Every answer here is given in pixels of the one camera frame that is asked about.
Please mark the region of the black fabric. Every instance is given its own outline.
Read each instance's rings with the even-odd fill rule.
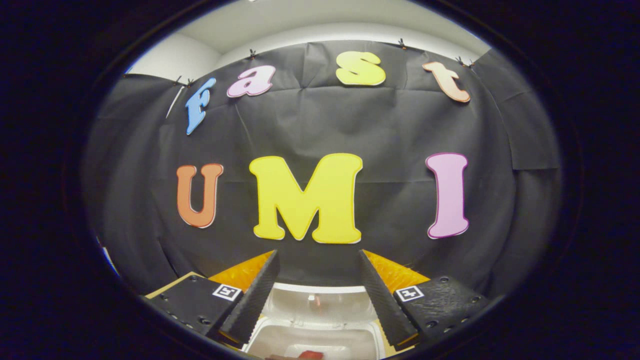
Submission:
[[[553,126],[535,89],[516,67],[491,49],[472,69],[489,89],[502,114],[513,168],[559,168],[561,158]]]
[[[335,57],[343,51],[376,54],[387,73],[385,82],[374,87],[342,85],[335,76]],[[456,82],[471,96],[468,104],[455,102],[441,91],[434,76],[421,67],[429,61],[439,61],[459,75]],[[543,146],[555,145],[544,109],[538,103],[530,106],[523,119],[521,113],[502,106],[509,98],[528,99],[515,96],[526,88],[523,79],[504,76],[504,72],[495,73],[500,78],[494,79],[479,71],[483,67],[503,69],[504,61],[490,53],[476,62],[475,74],[427,51],[365,41],[322,42],[261,53],[254,60],[215,70],[183,89],[166,119],[172,96],[133,105],[112,95],[103,108],[123,108],[141,129],[130,135],[132,145],[121,149],[122,160],[112,164],[120,168],[124,165],[119,161],[135,158],[138,166],[112,170],[107,192],[117,198],[109,197],[103,210],[94,210],[103,217],[97,232],[108,244],[116,267],[141,291],[168,282],[164,280],[171,275],[166,270],[169,262],[174,269],[212,275],[273,249],[280,253],[281,282],[360,285],[357,252],[367,249],[427,276],[451,274],[475,291],[508,291],[535,260],[531,254],[531,261],[512,261],[512,251],[521,252],[512,249],[541,249],[553,227],[546,213],[531,210],[557,206],[551,198],[528,192],[530,188],[518,182],[520,175],[514,168],[557,168],[557,163]],[[237,76],[259,65],[276,68],[272,88],[259,96],[228,98],[227,88]],[[206,117],[187,136],[185,103],[211,77],[216,84],[204,108]],[[129,96],[137,98],[133,83],[143,78],[125,78],[117,88],[131,88]],[[175,95],[171,85],[166,81],[158,87],[171,89]],[[136,106],[154,111],[155,117],[135,115]],[[528,119],[536,123],[521,124]],[[516,167],[512,152],[532,144],[521,146],[517,141],[530,138],[541,139],[529,149],[535,161],[518,160],[517,165],[526,166]],[[101,137],[94,141],[114,140]],[[336,152],[356,154],[363,160],[355,187],[355,224],[362,240],[354,245],[316,243],[311,232],[317,227],[317,216],[301,241],[288,231],[280,241],[256,237],[257,188],[249,163],[261,156],[281,156],[305,188],[317,162]],[[461,235],[433,240],[426,231],[435,219],[435,177],[424,161],[438,152],[458,152],[468,159],[464,190],[470,225]],[[194,165],[199,171],[208,163],[222,164],[224,174],[218,179],[216,219],[212,226],[199,229],[187,225],[177,212],[175,171],[182,165]],[[194,177],[194,209],[202,207],[203,183],[202,176]],[[558,189],[560,182],[552,180],[543,186],[541,191],[549,193],[547,188]],[[100,190],[89,187],[86,191]],[[521,199],[526,196],[536,199],[529,204],[533,199]],[[286,229],[282,219],[279,222]],[[540,231],[522,231],[521,227]],[[155,248],[143,254],[134,250],[141,245],[132,242],[153,243]],[[158,254],[160,248],[166,253],[164,258]],[[162,270],[157,274],[150,271],[159,264]]]

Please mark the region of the letter cutout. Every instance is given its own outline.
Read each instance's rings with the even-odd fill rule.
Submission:
[[[270,65],[258,66],[238,75],[238,81],[227,89],[227,96],[240,97],[244,94],[256,96],[267,92],[273,86],[271,78],[276,68]]]
[[[191,179],[196,174],[196,167],[183,165],[178,168],[178,214],[185,223],[204,229],[213,224],[216,218],[216,191],[218,177],[223,172],[220,164],[206,164],[200,170],[204,176],[204,201],[202,211],[196,212],[191,207]]]
[[[436,77],[438,86],[447,94],[448,97],[459,102],[469,102],[471,96],[469,93],[460,90],[453,79],[459,79],[458,74],[455,71],[447,70],[441,63],[434,61],[432,63],[422,64],[422,68],[427,71],[431,71]]]
[[[207,114],[204,110],[201,111],[201,106],[207,106],[209,103],[209,88],[216,83],[215,78],[207,80],[195,94],[187,101],[187,115],[189,117],[189,126],[187,126],[187,135],[190,135],[198,125],[203,121],[204,116]]]
[[[465,218],[463,171],[467,158],[454,152],[442,152],[427,158],[425,164],[436,175],[438,206],[436,222],[427,234],[432,239],[460,235],[469,228]]]
[[[380,85],[387,78],[385,71],[375,65],[380,58],[372,53],[346,51],[335,59],[340,69],[335,75],[345,85]]]
[[[302,240],[319,212],[312,237],[319,243],[350,244],[360,241],[355,227],[353,196],[362,159],[353,154],[329,154],[318,162],[303,192],[286,162],[278,156],[257,158],[249,171],[258,180],[259,238],[282,240],[276,211],[296,240]]]

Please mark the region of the black bracket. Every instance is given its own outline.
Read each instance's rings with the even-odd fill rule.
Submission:
[[[471,68],[472,66],[474,66],[474,65],[475,65],[475,63],[474,63],[474,62],[473,62],[473,60],[471,60],[471,59],[469,59],[469,65],[467,65],[467,64],[465,64],[465,63],[463,63],[463,62],[462,62],[462,58],[461,58],[460,56],[459,56],[459,57],[457,57],[457,58],[456,58],[456,60],[458,61],[458,63],[459,63],[460,65],[462,65],[462,67],[469,67],[469,68]]]

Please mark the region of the white wall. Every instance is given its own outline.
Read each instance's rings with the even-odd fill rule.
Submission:
[[[482,55],[442,38],[415,30],[381,24],[342,22],[292,29],[248,42],[220,56],[211,70],[246,58],[249,56],[249,49],[261,53],[288,45],[327,40],[372,40],[397,44],[400,38],[409,47],[428,50],[452,59],[460,56],[465,63],[471,62],[470,59],[475,61]]]
[[[397,44],[402,38],[409,47],[431,51],[448,58],[461,57],[465,63],[482,53],[454,44],[434,35],[382,24],[341,22],[296,28],[260,38],[220,54],[211,46],[181,33],[174,33],[144,54],[129,70],[181,83],[198,79],[213,70],[249,56],[249,48],[262,53],[279,47],[327,40],[372,40]]]
[[[180,33],[166,37],[134,63],[129,74],[146,74],[176,80],[198,79],[210,73],[220,53]]]

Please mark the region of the yellow letter m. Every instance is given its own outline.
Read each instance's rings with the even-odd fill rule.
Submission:
[[[281,240],[276,211],[296,240],[302,240],[319,212],[318,228],[311,234],[319,243],[350,244],[360,241],[355,227],[353,194],[362,159],[353,154],[329,154],[316,166],[303,192],[287,163],[278,156],[257,158],[249,171],[258,181],[259,238]]]

